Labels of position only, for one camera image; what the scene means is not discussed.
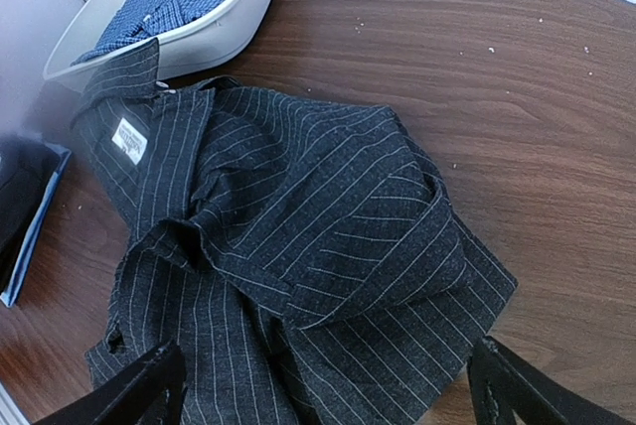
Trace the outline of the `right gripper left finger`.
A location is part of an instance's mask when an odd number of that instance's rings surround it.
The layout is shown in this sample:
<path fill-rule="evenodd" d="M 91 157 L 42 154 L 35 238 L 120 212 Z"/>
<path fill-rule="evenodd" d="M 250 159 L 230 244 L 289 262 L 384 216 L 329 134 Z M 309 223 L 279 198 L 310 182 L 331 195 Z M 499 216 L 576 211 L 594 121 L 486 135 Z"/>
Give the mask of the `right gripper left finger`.
<path fill-rule="evenodd" d="M 187 388 L 179 346 L 159 345 L 103 386 L 41 419 L 41 424 L 138 424 L 152 412 L 160 424 L 179 424 Z"/>

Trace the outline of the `dark pinstriped long sleeve shirt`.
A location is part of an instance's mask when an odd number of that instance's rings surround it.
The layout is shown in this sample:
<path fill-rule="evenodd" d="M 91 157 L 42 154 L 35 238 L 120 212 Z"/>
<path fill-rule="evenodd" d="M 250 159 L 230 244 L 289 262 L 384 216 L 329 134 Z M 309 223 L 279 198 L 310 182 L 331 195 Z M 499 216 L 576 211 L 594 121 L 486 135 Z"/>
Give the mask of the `dark pinstriped long sleeve shirt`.
<path fill-rule="evenodd" d="M 158 64 L 110 60 L 72 123 L 130 232 L 92 383 L 172 341 L 186 424 L 418 421 L 517 287 L 433 161 L 386 106 Z"/>

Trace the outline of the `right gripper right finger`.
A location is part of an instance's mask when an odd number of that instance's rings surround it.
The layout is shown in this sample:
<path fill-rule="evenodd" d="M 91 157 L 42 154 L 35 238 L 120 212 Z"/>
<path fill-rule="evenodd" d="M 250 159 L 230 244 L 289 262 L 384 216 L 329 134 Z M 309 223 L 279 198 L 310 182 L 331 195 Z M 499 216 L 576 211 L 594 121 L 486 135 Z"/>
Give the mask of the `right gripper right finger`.
<path fill-rule="evenodd" d="M 629 421 L 559 385 L 490 336 L 467 364 L 478 424 L 627 424 Z"/>

